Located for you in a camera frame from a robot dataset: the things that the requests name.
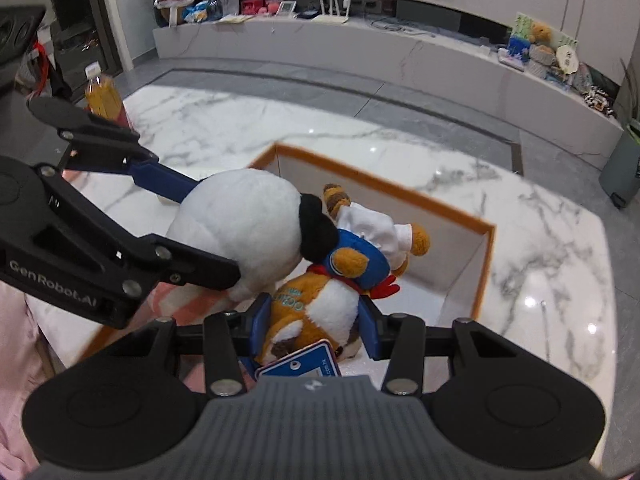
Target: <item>dark floor border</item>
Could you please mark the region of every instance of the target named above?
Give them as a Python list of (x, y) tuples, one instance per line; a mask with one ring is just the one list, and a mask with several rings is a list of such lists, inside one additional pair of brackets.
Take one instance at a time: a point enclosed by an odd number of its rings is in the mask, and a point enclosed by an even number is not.
[(491, 132), (489, 130), (486, 130), (484, 128), (481, 128), (479, 126), (475, 126), (474, 124), (468, 123), (466, 121), (463, 121), (463, 120), (460, 120), (460, 119), (457, 119), (457, 118), (454, 118), (454, 117), (450, 117), (450, 116), (448, 116), (446, 114), (441, 114), (441, 113), (439, 113), (439, 112), (437, 112), (435, 110), (430, 110), (428, 108), (425, 108), (425, 107), (422, 107), (422, 106), (419, 106), (419, 105), (414, 105), (414, 104), (411, 104), (411, 103), (405, 103), (405, 102), (397, 100), (397, 99), (379, 96), (377, 94), (372, 94), (370, 92), (365, 92), (363, 90), (356, 90), (356, 89), (353, 89), (353, 88), (345, 88), (345, 87), (342, 87), (342, 86), (339, 86), (339, 85), (333, 85), (331, 83), (325, 83), (325, 82), (321, 82), (321, 81), (311, 81), (311, 80), (307, 80), (307, 79), (299, 79), (299, 78), (295, 78), (295, 77), (291, 77), (291, 76), (284, 76), (284, 75), (277, 75), (277, 74), (263, 74), (263, 73), (256, 73), (256, 72), (246, 72), (244, 70), (225, 70), (225, 69), (221, 69), (221, 68), (169, 68), (165, 72), (163, 72), (161, 75), (156, 76), (155, 78), (153, 78), (152, 80), (150, 80), (149, 82), (147, 82), (143, 86), (153, 84), (155, 81), (157, 81), (160, 78), (164, 77), (169, 72), (216, 73), (216, 74), (222, 74), (222, 75), (248, 76), (248, 77), (255, 77), (255, 78), (260, 78), (260, 79), (271, 79), (271, 80), (283, 81), (283, 82), (289, 82), (289, 83), (306, 84), (306, 85), (310, 85), (310, 86), (316, 86), (316, 87), (319, 87), (319, 88), (325, 88), (327, 90), (345, 92), (345, 93), (348, 93), (348, 94), (357, 95), (357, 96), (360, 96), (360, 97), (365, 97), (365, 98), (368, 98), (370, 100), (373, 99), (375, 101), (379, 101), (379, 102), (382, 102), (382, 103), (386, 103), (386, 104), (390, 104), (390, 105), (393, 105), (393, 106), (406, 108), (407, 110), (412, 110), (414, 112), (423, 113), (425, 115), (429, 115), (431, 117), (435, 117), (435, 118), (443, 120), (443, 121), (448, 121), (450, 123), (454, 123), (454, 124), (457, 124), (459, 126), (463, 126), (464, 128), (468, 128), (469, 130), (473, 130), (473, 131), (475, 131), (475, 132), (477, 132), (477, 133), (479, 133), (481, 135), (484, 135), (485, 137), (489, 137), (490, 139), (496, 140), (497, 142), (501, 142), (503, 144), (506, 144), (511, 149), (511, 171), (513, 171), (513, 173), (518, 174), (520, 176), (524, 176), (524, 164), (523, 164), (523, 161), (522, 161), (522, 146), (519, 143), (513, 142), (512, 140), (509, 140), (509, 139), (505, 139), (502, 136), (494, 134), (493, 132)]

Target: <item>pink cloth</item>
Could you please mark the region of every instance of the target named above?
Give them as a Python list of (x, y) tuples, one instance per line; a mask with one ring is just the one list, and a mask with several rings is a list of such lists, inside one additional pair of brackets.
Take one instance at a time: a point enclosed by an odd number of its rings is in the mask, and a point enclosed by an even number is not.
[(22, 408), (46, 380), (40, 336), (24, 294), (0, 282), (0, 476), (20, 480), (38, 465), (22, 431)]

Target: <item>yellow beverage bottle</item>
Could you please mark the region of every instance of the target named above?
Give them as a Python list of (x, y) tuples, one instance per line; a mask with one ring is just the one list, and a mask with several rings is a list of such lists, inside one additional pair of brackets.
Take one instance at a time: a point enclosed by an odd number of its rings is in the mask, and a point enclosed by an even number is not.
[(89, 84), (84, 90), (89, 111), (93, 114), (115, 121), (120, 126), (130, 128), (129, 118), (124, 109), (120, 93), (113, 79), (102, 73), (100, 63), (91, 63), (84, 69)]

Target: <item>red scarf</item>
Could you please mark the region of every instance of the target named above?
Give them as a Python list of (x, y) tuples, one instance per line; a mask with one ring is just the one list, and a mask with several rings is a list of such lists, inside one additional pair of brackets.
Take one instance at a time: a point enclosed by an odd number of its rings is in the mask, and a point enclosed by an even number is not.
[(366, 291), (360, 288), (360, 286), (356, 282), (354, 282), (353, 280), (350, 280), (349, 278), (331, 274), (328, 270), (326, 270), (326, 268), (322, 264), (311, 264), (306, 268), (306, 272), (312, 272), (314, 274), (322, 274), (323, 276), (329, 276), (334, 280), (339, 280), (340, 282), (343, 282), (345, 285), (350, 286), (353, 290), (355, 290), (361, 296), (363, 294), (364, 295), (368, 294), (368, 296), (372, 300), (381, 300), (382, 298), (388, 298), (389, 296), (392, 296), (393, 294), (395, 294), (400, 290), (400, 285), (394, 283), (394, 281), (396, 280), (396, 277), (392, 274), (388, 275), (384, 280), (378, 283), (371, 290)]

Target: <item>plush toy's white shirt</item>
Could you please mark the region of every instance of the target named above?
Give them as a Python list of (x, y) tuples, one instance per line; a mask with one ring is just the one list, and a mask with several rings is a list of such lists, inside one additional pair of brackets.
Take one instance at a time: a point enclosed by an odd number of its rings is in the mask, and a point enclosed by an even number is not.
[(400, 267), (411, 250), (413, 232), (410, 224), (394, 224), (391, 216), (355, 202), (340, 208), (336, 225), (377, 247), (392, 269)]
[(299, 209), (300, 193), (287, 180), (224, 171), (189, 193), (167, 237), (235, 260), (241, 278), (228, 293), (239, 302), (284, 279), (302, 259)]

